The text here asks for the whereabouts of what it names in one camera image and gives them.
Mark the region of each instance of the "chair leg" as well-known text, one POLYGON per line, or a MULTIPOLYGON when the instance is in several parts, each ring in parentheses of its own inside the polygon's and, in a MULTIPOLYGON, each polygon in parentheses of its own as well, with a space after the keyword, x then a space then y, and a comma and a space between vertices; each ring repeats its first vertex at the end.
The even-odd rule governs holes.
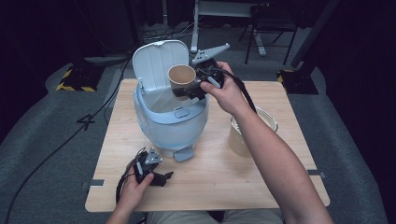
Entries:
POLYGON ((297 33, 297 28, 294 30, 293 36, 291 37, 291 41, 290 41, 290 44, 289 44, 288 52, 286 53, 286 57, 285 57, 285 61, 283 61, 283 65, 285 65, 286 61, 288 60, 290 49, 291 49, 291 45, 293 44, 294 37, 296 36, 296 33, 297 33))
POLYGON ((281 33, 275 38, 275 40, 273 41, 273 43, 275 43, 282 35, 283 35, 283 32, 281 32, 281 33))
POLYGON ((244 32, 242 32, 241 36, 239 36, 238 41, 241 41, 242 37, 244 37, 245 32, 247 31, 247 28, 249 27, 249 24, 245 26, 244 32))
POLYGON ((250 53, 250 48, 251 48, 251 39, 253 39, 253 33, 254 33, 254 28, 253 26, 251 27, 251 31, 250 31, 250 37, 248 40, 248 45, 247 45, 247 57, 245 59, 245 64, 248 64, 248 55, 250 53))

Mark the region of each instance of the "light wood tabletop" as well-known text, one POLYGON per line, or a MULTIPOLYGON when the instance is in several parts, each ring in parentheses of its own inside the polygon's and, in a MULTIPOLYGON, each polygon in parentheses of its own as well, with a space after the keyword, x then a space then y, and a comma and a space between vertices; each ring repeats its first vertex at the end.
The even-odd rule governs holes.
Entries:
MULTIPOLYGON (((103 186, 91 186, 86 201, 90 212, 110 212, 116 206, 116 186, 136 152, 154 147, 143 135, 134 112, 135 79, 120 84, 93 179, 103 186)), ((267 111, 278 123, 277 133, 289 144, 306 170, 317 170, 303 133, 282 85, 278 82, 245 81, 254 104, 267 111)), ((236 155, 229 147, 231 115, 210 97, 209 118, 194 157, 182 163, 163 157, 155 169, 173 171, 164 187, 148 187, 137 211, 226 210, 278 207, 264 184, 253 159, 236 155)), ((329 196, 319 175, 311 179, 324 204, 329 196)))

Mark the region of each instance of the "paper cup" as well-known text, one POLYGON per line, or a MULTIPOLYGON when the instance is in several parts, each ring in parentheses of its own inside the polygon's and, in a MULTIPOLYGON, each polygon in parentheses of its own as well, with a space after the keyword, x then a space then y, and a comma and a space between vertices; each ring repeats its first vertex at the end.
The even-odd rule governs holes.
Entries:
MULTIPOLYGON (((178 64, 171 67, 168 71, 169 81, 172 90, 174 89, 187 89, 195 84, 195 70, 188 65, 178 64)), ((189 96, 177 97, 178 100, 187 100, 189 96)))
MULTIPOLYGON (((256 106, 257 114, 259 117, 274 131, 277 131, 277 123, 271 115, 265 112, 263 109, 256 106)), ((231 129, 230 135, 228 137, 228 144, 230 148, 241 157, 251 157, 250 151, 248 150, 248 146, 245 143, 244 138, 242 137, 241 132, 239 131, 238 124, 234 118, 231 118, 231 129)))

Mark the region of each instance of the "pants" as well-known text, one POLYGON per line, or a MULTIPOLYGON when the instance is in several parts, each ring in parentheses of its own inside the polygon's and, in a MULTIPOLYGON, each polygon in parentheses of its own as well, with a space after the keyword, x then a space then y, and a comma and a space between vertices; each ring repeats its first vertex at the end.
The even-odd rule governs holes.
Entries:
POLYGON ((176 212, 149 212, 147 213, 147 224, 283 224, 280 209, 245 209, 227 210, 224 219, 217 222, 206 211, 176 211, 176 212))

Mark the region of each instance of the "open lid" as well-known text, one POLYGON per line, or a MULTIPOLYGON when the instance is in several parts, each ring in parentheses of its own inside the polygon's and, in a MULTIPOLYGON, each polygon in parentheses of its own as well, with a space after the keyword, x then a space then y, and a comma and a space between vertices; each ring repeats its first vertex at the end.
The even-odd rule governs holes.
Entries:
POLYGON ((189 64, 189 50, 179 40, 164 40, 139 48, 132 59, 134 74, 145 91, 170 86, 168 70, 176 64, 189 64))

